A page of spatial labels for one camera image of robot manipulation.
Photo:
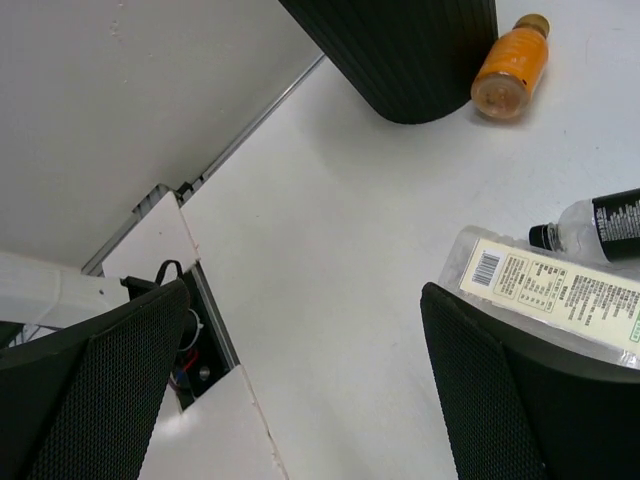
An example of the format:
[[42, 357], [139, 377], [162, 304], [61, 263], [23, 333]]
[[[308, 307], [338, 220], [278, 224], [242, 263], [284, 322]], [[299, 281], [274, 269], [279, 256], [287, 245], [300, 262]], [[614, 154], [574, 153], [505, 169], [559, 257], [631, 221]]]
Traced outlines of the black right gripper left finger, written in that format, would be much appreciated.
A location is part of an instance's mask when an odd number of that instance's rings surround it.
[[137, 478], [189, 306], [174, 280], [2, 349], [2, 478]]

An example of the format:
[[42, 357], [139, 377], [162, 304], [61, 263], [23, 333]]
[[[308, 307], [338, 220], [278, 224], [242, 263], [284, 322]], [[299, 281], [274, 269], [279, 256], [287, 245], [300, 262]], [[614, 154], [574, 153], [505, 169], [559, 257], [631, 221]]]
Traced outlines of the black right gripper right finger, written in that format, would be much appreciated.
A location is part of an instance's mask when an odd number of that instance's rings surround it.
[[460, 479], [636, 479], [639, 373], [428, 283], [422, 322]]

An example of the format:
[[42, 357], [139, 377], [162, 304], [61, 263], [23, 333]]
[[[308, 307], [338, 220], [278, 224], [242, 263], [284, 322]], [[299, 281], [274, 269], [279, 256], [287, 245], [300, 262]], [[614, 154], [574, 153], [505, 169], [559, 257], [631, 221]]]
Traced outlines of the large clear water bottle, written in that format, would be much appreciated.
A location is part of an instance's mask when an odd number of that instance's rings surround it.
[[531, 247], [476, 226], [456, 237], [439, 286], [526, 333], [639, 367], [639, 274]]

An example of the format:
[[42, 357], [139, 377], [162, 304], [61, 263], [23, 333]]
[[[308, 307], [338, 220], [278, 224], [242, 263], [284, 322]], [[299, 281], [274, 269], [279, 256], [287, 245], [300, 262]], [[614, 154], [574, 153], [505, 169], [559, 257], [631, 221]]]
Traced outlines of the small black label bottle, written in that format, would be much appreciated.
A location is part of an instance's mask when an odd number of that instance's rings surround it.
[[596, 263], [639, 266], [639, 191], [578, 201], [529, 230], [529, 244]]

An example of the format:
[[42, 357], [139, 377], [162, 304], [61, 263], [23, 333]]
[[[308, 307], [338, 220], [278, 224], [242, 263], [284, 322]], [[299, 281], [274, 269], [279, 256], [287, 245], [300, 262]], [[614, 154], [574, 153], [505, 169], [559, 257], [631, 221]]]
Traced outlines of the orange juice bottle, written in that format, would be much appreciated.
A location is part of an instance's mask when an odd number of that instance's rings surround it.
[[510, 120], [527, 109], [548, 62], [549, 33], [549, 21], [532, 13], [494, 43], [471, 87], [482, 114]]

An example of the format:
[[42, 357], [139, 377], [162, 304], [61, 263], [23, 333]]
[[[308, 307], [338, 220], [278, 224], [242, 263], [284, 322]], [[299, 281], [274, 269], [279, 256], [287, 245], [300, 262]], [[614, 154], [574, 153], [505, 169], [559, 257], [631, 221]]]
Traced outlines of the black ribbed plastic bin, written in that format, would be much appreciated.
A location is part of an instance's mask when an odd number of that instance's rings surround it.
[[416, 125], [470, 99], [497, 40], [494, 0], [281, 0], [383, 118]]

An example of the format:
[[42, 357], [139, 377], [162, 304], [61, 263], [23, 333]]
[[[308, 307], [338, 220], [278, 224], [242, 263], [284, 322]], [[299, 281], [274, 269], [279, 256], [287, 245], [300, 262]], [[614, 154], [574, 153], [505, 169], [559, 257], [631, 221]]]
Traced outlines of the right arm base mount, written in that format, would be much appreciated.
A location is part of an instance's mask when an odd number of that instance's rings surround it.
[[240, 360], [200, 263], [185, 270], [178, 261], [166, 260], [153, 280], [127, 276], [121, 285], [134, 300], [173, 279], [182, 280], [190, 298], [168, 381], [179, 409], [184, 411], [238, 366]]

